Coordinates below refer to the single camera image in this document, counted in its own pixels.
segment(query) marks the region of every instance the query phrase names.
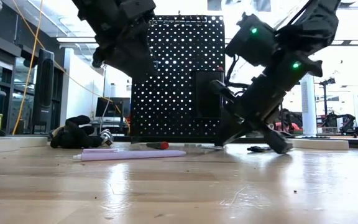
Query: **yellow cable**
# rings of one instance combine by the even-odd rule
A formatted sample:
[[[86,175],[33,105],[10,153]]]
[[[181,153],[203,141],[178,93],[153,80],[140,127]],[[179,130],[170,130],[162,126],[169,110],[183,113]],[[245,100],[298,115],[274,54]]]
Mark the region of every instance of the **yellow cable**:
[[[30,30],[31,34],[35,37],[35,41],[37,41],[37,42],[39,43],[39,45],[41,46],[41,48],[43,48],[44,50],[46,50],[45,47],[44,47],[44,45],[43,45],[43,44],[41,43],[41,41],[38,39],[38,35],[36,35],[36,34],[34,33],[34,31],[31,29],[29,23],[26,21],[25,17],[23,16],[23,13],[22,13],[21,10],[19,9],[19,6],[17,6],[16,0],[12,0],[12,1],[13,1],[13,4],[15,5],[15,8],[16,8],[17,12],[19,13],[20,17],[22,18],[23,22],[26,24],[26,26],[27,26],[27,28]],[[65,69],[64,69],[62,66],[60,66],[56,61],[53,61],[53,62],[55,63],[55,65],[58,67],[59,70],[61,70],[65,75],[67,75],[67,76],[69,77],[69,79],[73,80],[77,85],[79,85],[80,87],[84,88],[86,91],[92,93],[93,95],[96,95],[96,96],[98,96],[98,97],[100,97],[100,98],[102,98],[102,99],[104,99],[104,100],[107,100],[108,102],[112,103],[112,100],[110,100],[109,98],[106,98],[106,97],[103,97],[103,96],[101,96],[101,95],[99,95],[99,94],[96,94],[94,91],[91,91],[91,90],[87,89],[85,86],[83,86],[83,85],[81,85],[80,83],[78,83],[75,79],[73,79],[73,78],[65,71]],[[115,105],[115,107],[116,107],[118,113],[121,114],[121,110],[118,108],[118,106]],[[128,134],[130,134],[130,133],[131,133],[131,126],[130,126],[130,124],[129,124],[127,118],[125,118],[125,123],[128,125]]]
[[[35,39],[34,39],[34,45],[32,47],[32,55],[31,55],[31,61],[30,61],[30,69],[29,72],[27,74],[27,80],[25,81],[25,87],[24,87],[24,92],[23,92],[23,99],[22,99],[22,103],[20,104],[20,109],[19,109],[19,114],[17,115],[17,119],[16,119],[16,124],[15,124],[15,128],[13,129],[13,135],[15,135],[16,133],[16,129],[17,126],[19,125],[19,121],[20,121],[20,117],[22,116],[22,110],[23,110],[23,106],[24,106],[24,100],[25,100],[25,94],[27,93],[27,87],[29,86],[29,79],[30,79],[30,75],[31,75],[31,68],[32,68],[32,64],[34,62],[34,54],[35,54],[35,48],[37,46],[37,39],[38,39],[38,34],[40,31],[40,27],[41,27],[41,18],[42,18],[42,6],[43,6],[44,0],[41,0],[40,3],[40,16],[38,19],[38,26],[37,26],[37,31],[35,31]]]

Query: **black cloth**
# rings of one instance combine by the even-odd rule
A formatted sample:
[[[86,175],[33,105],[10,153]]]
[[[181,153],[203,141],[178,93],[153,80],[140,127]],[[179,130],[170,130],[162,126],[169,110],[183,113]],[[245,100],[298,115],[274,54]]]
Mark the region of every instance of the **black cloth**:
[[[89,124],[91,119],[80,115],[66,120],[64,127],[55,131],[50,142],[52,148],[81,149],[99,147],[102,139],[99,136],[90,136],[94,133],[94,127],[80,125]]]

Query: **purple foam tube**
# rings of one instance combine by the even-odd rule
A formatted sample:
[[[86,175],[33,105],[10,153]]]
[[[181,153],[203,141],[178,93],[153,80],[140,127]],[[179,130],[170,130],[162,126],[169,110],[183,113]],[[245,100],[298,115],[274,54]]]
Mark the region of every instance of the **purple foam tube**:
[[[84,149],[82,153],[110,153],[117,152],[117,149]]]
[[[159,157],[176,157],[184,156],[186,152],[179,150],[163,150],[163,151],[123,151],[112,153],[82,153],[73,156],[75,160],[81,161],[104,161],[117,159],[146,159]]]

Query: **black pegboard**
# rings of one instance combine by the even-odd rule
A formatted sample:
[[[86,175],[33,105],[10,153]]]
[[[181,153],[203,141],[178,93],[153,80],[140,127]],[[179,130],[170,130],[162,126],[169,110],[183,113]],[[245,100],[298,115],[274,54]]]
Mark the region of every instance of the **black pegboard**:
[[[222,16],[155,16],[149,44],[158,76],[132,84],[131,136],[210,138],[219,119],[195,118],[191,71],[224,70]]]

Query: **white pillar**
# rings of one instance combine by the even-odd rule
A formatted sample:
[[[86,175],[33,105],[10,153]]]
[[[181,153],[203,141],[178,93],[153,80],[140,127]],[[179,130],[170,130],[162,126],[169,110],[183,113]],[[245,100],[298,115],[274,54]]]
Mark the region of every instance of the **white pillar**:
[[[302,89],[303,134],[306,136],[315,136],[317,134],[317,120],[314,77],[312,75],[305,75],[300,82]]]

